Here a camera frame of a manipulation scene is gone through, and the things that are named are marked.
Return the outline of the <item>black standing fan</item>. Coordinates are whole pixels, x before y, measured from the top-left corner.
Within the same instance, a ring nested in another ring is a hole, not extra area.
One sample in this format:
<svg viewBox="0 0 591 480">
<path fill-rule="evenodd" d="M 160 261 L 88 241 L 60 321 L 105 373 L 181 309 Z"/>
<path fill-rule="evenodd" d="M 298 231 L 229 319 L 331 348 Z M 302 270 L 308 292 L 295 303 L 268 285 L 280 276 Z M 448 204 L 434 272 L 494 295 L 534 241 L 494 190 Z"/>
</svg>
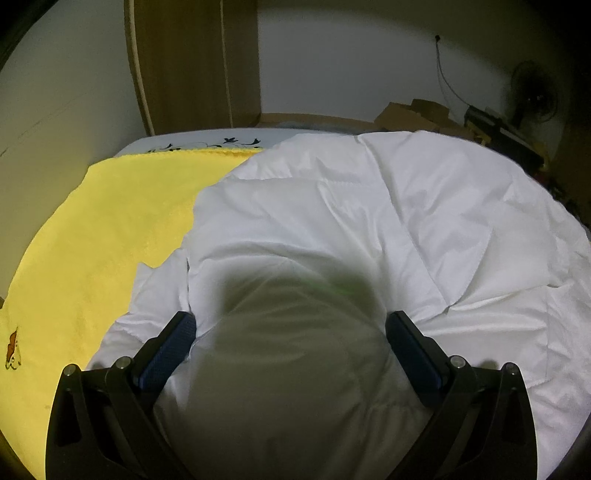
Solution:
<svg viewBox="0 0 591 480">
<path fill-rule="evenodd" d="M 519 63 L 510 83 L 511 120 L 515 124 L 545 123 L 562 107 L 562 88 L 557 78 L 542 64 L 533 60 Z"/>
</svg>

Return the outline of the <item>yellow towel blanket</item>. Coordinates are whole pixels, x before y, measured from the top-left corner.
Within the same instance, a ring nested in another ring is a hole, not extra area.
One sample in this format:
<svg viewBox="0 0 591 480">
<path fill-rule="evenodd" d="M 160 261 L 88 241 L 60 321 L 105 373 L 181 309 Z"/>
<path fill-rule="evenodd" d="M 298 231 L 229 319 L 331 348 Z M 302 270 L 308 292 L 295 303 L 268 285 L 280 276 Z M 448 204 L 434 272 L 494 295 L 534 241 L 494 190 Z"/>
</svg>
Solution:
<svg viewBox="0 0 591 480">
<path fill-rule="evenodd" d="M 197 194 L 249 148 L 129 154 L 91 166 L 26 249 L 1 309 L 1 431 L 45 475 L 62 369 L 85 365 L 129 305 L 139 264 L 160 265 L 193 222 Z"/>
</svg>

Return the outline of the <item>cardboard boxes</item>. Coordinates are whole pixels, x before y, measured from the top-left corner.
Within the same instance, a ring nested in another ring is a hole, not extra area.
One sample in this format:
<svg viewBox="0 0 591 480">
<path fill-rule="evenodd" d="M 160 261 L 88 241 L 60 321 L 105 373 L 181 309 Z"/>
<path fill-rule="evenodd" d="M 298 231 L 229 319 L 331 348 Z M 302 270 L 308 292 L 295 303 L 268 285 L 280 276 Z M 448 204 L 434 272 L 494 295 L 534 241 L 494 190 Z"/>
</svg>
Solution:
<svg viewBox="0 0 591 480">
<path fill-rule="evenodd" d="M 387 131 L 428 131 L 465 140 L 474 140 L 473 132 L 450 118 L 450 110 L 437 102 L 414 99 L 410 105 L 390 102 L 374 120 Z"/>
</svg>

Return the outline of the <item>wooden wardrobe door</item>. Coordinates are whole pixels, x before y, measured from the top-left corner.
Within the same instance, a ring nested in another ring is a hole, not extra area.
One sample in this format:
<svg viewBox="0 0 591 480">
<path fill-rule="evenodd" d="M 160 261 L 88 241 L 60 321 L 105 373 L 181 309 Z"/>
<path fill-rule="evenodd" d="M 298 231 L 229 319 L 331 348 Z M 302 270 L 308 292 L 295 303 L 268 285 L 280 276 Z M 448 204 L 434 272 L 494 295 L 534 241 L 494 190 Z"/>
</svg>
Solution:
<svg viewBox="0 0 591 480">
<path fill-rule="evenodd" d="M 256 125 L 262 95 L 255 1 L 127 0 L 123 7 L 148 135 Z"/>
</svg>

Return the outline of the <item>white puffer jacket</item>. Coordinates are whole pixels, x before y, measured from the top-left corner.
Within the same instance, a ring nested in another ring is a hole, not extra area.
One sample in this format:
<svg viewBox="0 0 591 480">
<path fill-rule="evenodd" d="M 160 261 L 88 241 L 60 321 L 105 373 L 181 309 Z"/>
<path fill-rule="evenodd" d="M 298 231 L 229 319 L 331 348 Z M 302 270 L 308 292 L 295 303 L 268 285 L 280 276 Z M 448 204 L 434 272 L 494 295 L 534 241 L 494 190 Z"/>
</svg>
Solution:
<svg viewBox="0 0 591 480">
<path fill-rule="evenodd" d="M 385 336 L 516 363 L 549 477 L 590 413 L 590 243 L 513 161 L 431 133 L 300 135 L 202 190 L 182 245 L 139 269 L 90 367 L 178 311 L 197 337 L 156 404 L 205 479 L 383 479 L 429 420 Z"/>
</svg>

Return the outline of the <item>black yellow printed box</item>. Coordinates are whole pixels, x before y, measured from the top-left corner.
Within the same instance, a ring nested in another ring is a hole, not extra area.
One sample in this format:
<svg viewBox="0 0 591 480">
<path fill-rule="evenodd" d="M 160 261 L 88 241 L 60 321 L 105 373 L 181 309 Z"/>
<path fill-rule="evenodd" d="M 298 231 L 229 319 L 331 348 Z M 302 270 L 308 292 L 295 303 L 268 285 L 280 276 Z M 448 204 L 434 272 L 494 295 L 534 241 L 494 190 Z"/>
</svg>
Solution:
<svg viewBox="0 0 591 480">
<path fill-rule="evenodd" d="M 510 158 L 527 173 L 535 174 L 543 168 L 543 156 L 501 118 L 470 105 L 464 121 L 466 127 L 474 127 L 478 131 L 492 150 Z"/>
</svg>

